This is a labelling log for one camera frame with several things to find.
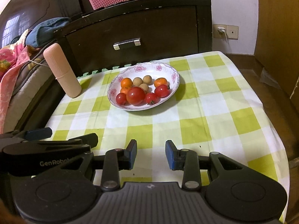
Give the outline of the small orange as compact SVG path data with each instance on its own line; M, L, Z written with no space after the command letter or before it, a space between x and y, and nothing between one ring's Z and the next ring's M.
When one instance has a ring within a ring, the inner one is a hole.
M130 78L126 77L121 80L121 88L131 88L133 86L133 82Z
M161 85L168 85L168 81L166 80L166 78L157 78L155 81L154 81L154 86L157 88Z
M120 93L124 93L126 95L130 89L131 87L123 87L121 88Z

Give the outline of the brown longan front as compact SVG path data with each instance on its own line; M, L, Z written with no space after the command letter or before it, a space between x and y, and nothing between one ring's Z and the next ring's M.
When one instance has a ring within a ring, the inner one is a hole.
M140 86L141 84L143 84L143 80L139 77L136 77L133 79L132 83L133 86Z

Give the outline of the red cherry tomato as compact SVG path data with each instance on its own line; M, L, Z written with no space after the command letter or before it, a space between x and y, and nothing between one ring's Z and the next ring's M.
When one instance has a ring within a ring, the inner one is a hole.
M170 94L170 88L169 88L168 85L162 84L162 85L155 88L155 94L159 98L165 98Z
M126 94L125 93L119 93L117 94L115 98L118 105L125 105L127 102Z
M154 105L159 102L159 97L155 93L147 93L145 95L145 102L148 105Z

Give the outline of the brown longan back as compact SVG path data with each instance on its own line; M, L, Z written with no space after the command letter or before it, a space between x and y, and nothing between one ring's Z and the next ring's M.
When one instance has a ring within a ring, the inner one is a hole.
M143 82L147 85L151 85L152 84L152 77L150 75L146 75L144 78L143 78Z

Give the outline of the large red tomato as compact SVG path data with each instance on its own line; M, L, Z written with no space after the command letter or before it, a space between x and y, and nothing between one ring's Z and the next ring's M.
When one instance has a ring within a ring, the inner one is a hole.
M132 87L127 92L126 99L131 105L140 105L145 99L145 91L140 87Z

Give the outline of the white charger plug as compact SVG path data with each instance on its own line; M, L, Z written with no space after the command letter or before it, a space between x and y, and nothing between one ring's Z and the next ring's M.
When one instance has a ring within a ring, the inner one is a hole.
M228 43L228 37L227 37L227 33L226 33L226 28L223 26L218 26L217 27L217 31L219 32L220 35L224 35L224 37L226 38L226 42Z

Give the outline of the pink floral blanket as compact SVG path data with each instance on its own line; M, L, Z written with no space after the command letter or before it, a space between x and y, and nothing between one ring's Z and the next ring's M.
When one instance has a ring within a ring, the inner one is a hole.
M25 44L30 32L30 29L25 30L15 43L1 48L1 133L19 71L36 51Z

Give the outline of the red cherry tomato middle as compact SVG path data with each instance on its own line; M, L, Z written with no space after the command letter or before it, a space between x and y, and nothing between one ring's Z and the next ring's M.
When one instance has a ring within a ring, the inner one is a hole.
M155 93L147 93L145 95L145 102L148 105L154 105L159 102L159 97Z

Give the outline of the blue garment on bed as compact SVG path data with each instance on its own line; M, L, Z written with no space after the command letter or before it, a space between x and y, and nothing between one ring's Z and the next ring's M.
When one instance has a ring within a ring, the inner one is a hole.
M68 25L71 19L68 17L51 18L38 24L27 35L25 44L33 48L44 47L54 38L54 32Z

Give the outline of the brown wooden wardrobe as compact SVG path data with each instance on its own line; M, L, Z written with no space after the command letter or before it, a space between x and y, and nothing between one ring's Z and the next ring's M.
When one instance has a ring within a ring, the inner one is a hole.
M254 55L298 107L298 0L258 0Z

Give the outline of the dark wooden nightstand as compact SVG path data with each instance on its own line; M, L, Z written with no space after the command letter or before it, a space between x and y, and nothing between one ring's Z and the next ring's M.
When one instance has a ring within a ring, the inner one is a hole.
M73 72L148 62L212 50L211 0L137 0L94 11L57 30ZM113 44L140 38L141 46Z

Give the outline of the green white checkered tablecloth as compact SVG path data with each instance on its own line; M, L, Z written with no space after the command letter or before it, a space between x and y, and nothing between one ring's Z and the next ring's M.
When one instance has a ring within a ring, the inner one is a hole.
M65 96L47 122L52 140L96 133L96 155L125 148L137 140L132 171L124 181L181 181L171 171L165 142L208 155L220 152L278 181L288 190L290 175L283 142L266 115L263 104L234 63L221 52L165 59L180 75L175 94L163 104L144 111L113 106L108 87L119 70L80 79L82 94Z

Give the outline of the wall power socket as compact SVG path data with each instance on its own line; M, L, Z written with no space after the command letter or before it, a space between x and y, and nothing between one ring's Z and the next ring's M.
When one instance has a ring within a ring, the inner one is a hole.
M239 27L235 25L213 24L213 37L238 40Z

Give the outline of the brown longan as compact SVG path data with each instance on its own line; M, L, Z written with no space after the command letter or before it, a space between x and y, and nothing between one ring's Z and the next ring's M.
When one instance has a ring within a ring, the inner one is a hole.
M149 92L150 88L146 83L142 83L139 87L142 88L145 91L145 93Z
M143 84L143 80L139 77L136 77L133 79L132 83L133 86L140 86L141 84Z
M144 78L143 78L143 82L147 85L151 85L152 84L152 77L150 75L146 75Z

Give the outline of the red cherry tomato left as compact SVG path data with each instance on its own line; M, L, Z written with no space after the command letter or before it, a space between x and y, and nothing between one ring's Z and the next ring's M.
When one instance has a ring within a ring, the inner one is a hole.
M127 102L126 94L125 93L119 93L117 94L115 98L118 105L125 105Z

